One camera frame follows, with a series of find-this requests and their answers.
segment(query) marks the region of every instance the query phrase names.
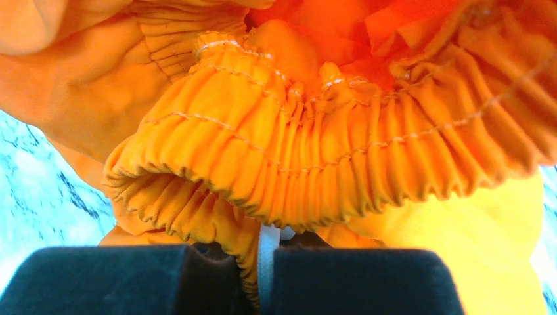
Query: marble surface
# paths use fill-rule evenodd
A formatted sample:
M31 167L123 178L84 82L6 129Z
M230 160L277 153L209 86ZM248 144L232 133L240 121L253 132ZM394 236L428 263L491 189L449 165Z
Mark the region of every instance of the marble surface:
M548 312L557 315L557 169L542 172L545 220L531 262ZM0 295L33 251L96 245L114 223L110 202L74 173L41 131L0 111Z

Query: orange garment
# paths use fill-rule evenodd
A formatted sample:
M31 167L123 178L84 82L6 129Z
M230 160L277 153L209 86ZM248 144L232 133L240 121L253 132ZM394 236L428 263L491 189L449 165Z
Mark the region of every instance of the orange garment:
M256 301L275 223L431 249L467 313L545 314L554 1L55 2L0 6L0 104L104 165L104 244L217 241Z

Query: wrinkled fabric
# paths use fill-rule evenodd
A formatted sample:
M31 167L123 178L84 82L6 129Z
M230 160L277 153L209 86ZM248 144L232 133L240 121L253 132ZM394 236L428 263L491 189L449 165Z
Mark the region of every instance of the wrinkled fabric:
M102 177L104 245L218 242L256 304L260 225L291 226L433 250L469 314L545 313L554 1L24 2L0 104Z

